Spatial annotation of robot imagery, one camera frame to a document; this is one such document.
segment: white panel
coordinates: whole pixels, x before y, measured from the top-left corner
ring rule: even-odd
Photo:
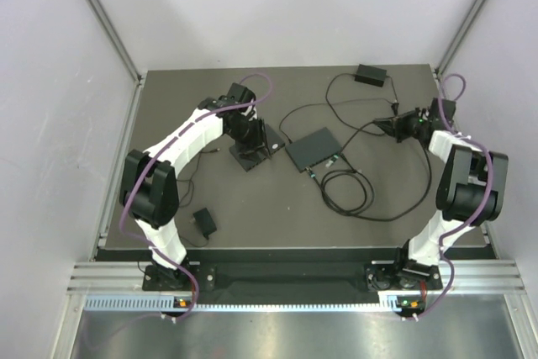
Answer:
[[[143,70],[437,64],[472,0],[102,0]]]
[[[85,0],[0,0],[2,357],[46,357],[134,83]]]
[[[489,0],[450,71],[469,81],[458,103],[461,127],[509,155],[503,212],[492,226],[503,254],[517,261],[538,313],[536,28],[536,0]]]

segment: white wall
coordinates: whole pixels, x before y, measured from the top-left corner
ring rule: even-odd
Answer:
[[[139,69],[440,61],[472,0],[102,0]]]
[[[538,313],[538,1],[489,0],[449,71],[468,79],[458,122],[509,155],[503,212],[492,223]]]
[[[0,356],[46,357],[134,90],[85,0],[0,0]]]

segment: table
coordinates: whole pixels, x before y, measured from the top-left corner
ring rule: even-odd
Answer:
[[[437,94],[428,65],[382,66],[388,69],[400,99],[400,113],[415,107],[427,107]],[[263,69],[212,69],[190,71],[150,71],[141,94],[130,150],[154,145],[190,116],[200,101],[228,92],[232,82],[253,71],[263,71],[275,84],[272,97],[259,106],[259,115],[273,128],[293,108],[305,103],[322,103],[332,77],[354,72],[356,66],[272,67]],[[254,77],[245,83],[258,96],[267,89],[263,79]],[[339,78],[331,89],[331,101],[351,98],[393,98],[392,90]],[[388,103],[379,101],[341,105],[342,118],[355,125],[391,115]],[[292,115],[285,130],[293,140],[328,127],[343,144],[353,134],[330,112],[327,106],[305,108]],[[339,216],[323,203],[319,189],[307,173],[299,173],[284,150],[245,172],[228,152],[233,140],[227,136],[208,148],[220,147],[219,153],[201,157],[194,177],[192,203],[180,209],[176,223],[180,235],[195,244],[204,238],[198,233],[193,212],[208,208],[218,227],[206,248],[284,248],[284,247],[394,247],[402,245],[424,228],[435,211],[435,191],[442,163],[431,157],[433,185],[427,199],[412,213],[392,223],[369,222]],[[372,181],[376,202],[367,211],[371,216],[395,215],[417,201],[425,190],[427,171],[424,155],[415,140],[396,144],[387,136],[379,138],[359,134],[345,151],[350,162]],[[337,161],[330,169],[343,165]],[[194,170],[191,161],[180,173],[188,178]],[[324,164],[315,167],[318,175]],[[180,186],[180,194],[185,191]],[[357,205],[361,189],[350,178],[330,184],[328,191],[341,206]],[[117,204],[106,242],[107,249],[136,249],[144,246],[119,233],[121,213]],[[141,234],[129,218],[126,228]],[[459,246],[484,246],[480,229],[464,235]]]

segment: white backdrop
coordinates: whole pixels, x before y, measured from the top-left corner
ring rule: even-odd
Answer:
[[[46,357],[134,83],[86,0],[0,0],[0,356]]]
[[[436,65],[472,0],[102,0],[147,69]]]
[[[503,212],[492,226],[503,256],[517,261],[536,313],[537,27],[537,0],[489,0],[449,68],[469,84],[457,106],[461,127],[509,155]]]

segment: metal floor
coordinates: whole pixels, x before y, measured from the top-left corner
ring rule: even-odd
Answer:
[[[400,113],[415,107],[426,107],[437,90],[428,65],[385,66],[394,80],[400,98]],[[322,103],[330,79],[342,72],[353,72],[354,66],[264,68],[275,84],[271,98],[259,106],[259,115],[277,129],[284,115],[305,103]],[[129,149],[145,149],[169,135],[188,118],[200,101],[228,92],[232,82],[255,69],[212,69],[194,71],[150,71],[141,95]],[[266,83],[259,78],[246,85],[263,94]],[[357,83],[351,77],[339,78],[331,89],[331,101],[352,98],[393,99],[388,84],[384,88]],[[355,125],[374,118],[391,116],[385,102],[359,102],[337,107],[339,114]],[[343,143],[353,129],[338,122],[326,106],[303,109],[285,123],[292,139],[308,135],[327,126]],[[442,165],[431,158],[434,178],[429,197],[411,214],[392,223],[377,223],[347,218],[329,210],[322,202],[318,188],[307,173],[299,173],[286,151],[280,150],[271,161],[264,161],[251,172],[244,172],[228,152],[232,140],[222,137],[213,147],[220,153],[203,155],[194,178],[193,202],[180,209],[176,223],[180,235],[202,244],[203,238],[191,222],[192,213],[208,208],[218,231],[207,248],[284,248],[284,247],[369,247],[402,245],[422,230],[435,211],[435,190]],[[350,162],[370,178],[376,190],[376,202],[367,211],[374,217],[388,217],[405,210],[417,201],[426,186],[427,171],[419,145],[414,140],[396,144],[394,139],[360,134],[346,149]],[[341,161],[331,167],[338,168]],[[190,177],[191,164],[180,173]],[[323,175],[323,164],[314,169]],[[180,194],[185,191],[180,187]],[[342,206],[357,205],[361,189],[350,179],[339,179],[330,185]],[[117,204],[108,232],[107,249],[145,247],[119,233],[117,223],[121,207]],[[129,218],[127,228],[139,232]],[[483,246],[480,230],[464,235],[458,245]]]
[[[84,314],[92,344],[140,313]],[[418,323],[392,313],[196,313],[173,325],[143,319],[98,351],[76,339],[73,359],[517,359],[502,296],[449,297]]]

